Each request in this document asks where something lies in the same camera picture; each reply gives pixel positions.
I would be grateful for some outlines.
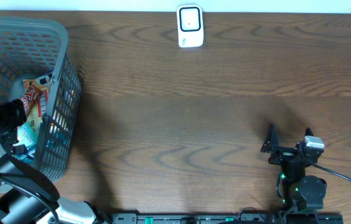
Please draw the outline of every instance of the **white wall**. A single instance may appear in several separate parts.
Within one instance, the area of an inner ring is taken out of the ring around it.
[[[174,12],[188,3],[205,12],[351,13],[351,0],[0,0],[0,9]]]

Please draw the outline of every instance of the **white device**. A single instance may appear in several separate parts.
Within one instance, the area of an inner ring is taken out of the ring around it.
[[[181,6],[177,9],[178,45],[200,47],[203,44],[202,9],[196,5]]]

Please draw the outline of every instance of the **wooden table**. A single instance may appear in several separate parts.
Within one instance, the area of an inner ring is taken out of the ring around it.
[[[260,153],[311,127],[319,164],[351,177],[351,15],[206,13],[205,43],[177,44],[176,14],[0,11],[61,22],[83,83],[62,196],[109,212],[238,212],[282,204],[279,166]],[[326,212],[351,223],[351,183]]]

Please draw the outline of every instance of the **snack package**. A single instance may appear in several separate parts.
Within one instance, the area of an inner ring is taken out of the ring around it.
[[[33,85],[41,91],[37,103],[33,106],[30,114],[27,117],[27,122],[30,123],[31,128],[38,136],[40,126],[42,124],[42,117],[45,114],[47,102],[49,100],[49,93],[51,89],[51,80],[49,75],[43,75],[35,80],[24,80],[24,85]]]
[[[41,90],[39,90],[35,85],[30,83],[24,82],[25,93],[22,97],[22,102],[24,104],[25,114],[26,116],[29,115],[30,111],[32,110],[36,100],[41,95]]]
[[[19,146],[24,144],[26,147],[26,152],[22,154],[13,154],[13,156],[20,161],[30,164],[33,162],[34,153],[36,150],[37,136],[28,122],[25,122],[17,130],[18,143],[14,146]]]

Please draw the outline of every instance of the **gray basket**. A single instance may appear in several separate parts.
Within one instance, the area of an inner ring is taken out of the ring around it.
[[[80,100],[80,81],[67,47],[67,31],[58,22],[0,17],[0,103],[9,100],[12,84],[23,75],[53,71],[32,164],[51,181],[65,172]]]

